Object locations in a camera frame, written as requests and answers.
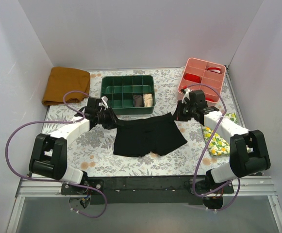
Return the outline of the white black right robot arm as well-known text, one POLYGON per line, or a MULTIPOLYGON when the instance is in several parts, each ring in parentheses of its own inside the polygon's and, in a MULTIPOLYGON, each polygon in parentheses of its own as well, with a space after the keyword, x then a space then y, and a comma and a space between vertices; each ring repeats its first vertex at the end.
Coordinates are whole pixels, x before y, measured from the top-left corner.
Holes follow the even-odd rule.
POLYGON ((227 181, 270 169, 265 137, 260 130, 250 131, 237 125, 214 106, 202 108, 182 101, 178 101, 173 117, 177 121, 194 119, 216 130, 229 144, 229 162, 206 172, 205 187, 209 192, 218 192, 227 181))

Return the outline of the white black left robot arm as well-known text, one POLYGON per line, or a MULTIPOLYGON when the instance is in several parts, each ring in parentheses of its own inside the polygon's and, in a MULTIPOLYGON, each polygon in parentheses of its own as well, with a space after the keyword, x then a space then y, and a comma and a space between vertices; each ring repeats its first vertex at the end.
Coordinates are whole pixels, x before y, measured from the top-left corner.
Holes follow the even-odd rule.
POLYGON ((67 148, 82 134, 100 124, 105 129, 113 129, 118 121, 111 108, 90 110, 84 116, 76 114, 71 124, 67 124, 51 134, 39 134, 34 142, 29 163, 29 171, 54 180, 72 184, 73 190, 84 194, 89 183, 83 171, 68 164, 67 148))

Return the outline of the black underwear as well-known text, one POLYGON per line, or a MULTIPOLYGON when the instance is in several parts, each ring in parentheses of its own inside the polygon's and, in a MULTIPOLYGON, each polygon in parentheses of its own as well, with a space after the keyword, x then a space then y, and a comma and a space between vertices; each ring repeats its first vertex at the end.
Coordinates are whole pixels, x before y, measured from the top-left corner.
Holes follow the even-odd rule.
POLYGON ((143 157, 149 153, 167 155, 185 145, 171 113, 146 119, 119 120, 114 141, 114 155, 143 157))

